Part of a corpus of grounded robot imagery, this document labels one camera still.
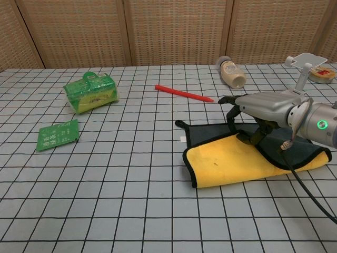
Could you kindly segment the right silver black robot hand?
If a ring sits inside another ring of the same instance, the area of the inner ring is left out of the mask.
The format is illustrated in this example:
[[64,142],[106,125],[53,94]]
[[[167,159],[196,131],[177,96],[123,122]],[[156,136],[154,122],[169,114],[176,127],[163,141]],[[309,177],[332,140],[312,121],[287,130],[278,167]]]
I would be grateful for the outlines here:
[[259,127],[253,134],[240,133],[236,137],[245,144],[257,145],[274,129],[288,127],[288,115],[291,109],[300,105],[303,100],[303,93],[285,90],[224,96],[218,100],[218,104],[233,105],[226,115],[231,132],[237,131],[234,118],[240,113],[245,113],[255,119]]

